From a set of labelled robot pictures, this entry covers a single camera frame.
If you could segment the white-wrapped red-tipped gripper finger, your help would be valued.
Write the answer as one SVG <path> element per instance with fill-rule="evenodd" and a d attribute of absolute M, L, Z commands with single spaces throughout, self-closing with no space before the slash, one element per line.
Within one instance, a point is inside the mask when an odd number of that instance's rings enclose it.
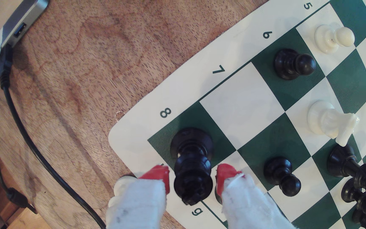
<path fill-rule="evenodd" d="M 170 169 L 155 165 L 139 178 L 121 176 L 106 211 L 107 229 L 160 229 L 170 193 Z"/>
<path fill-rule="evenodd" d="M 251 174 L 222 163 L 216 169 L 216 194 L 229 229 L 296 229 Z"/>

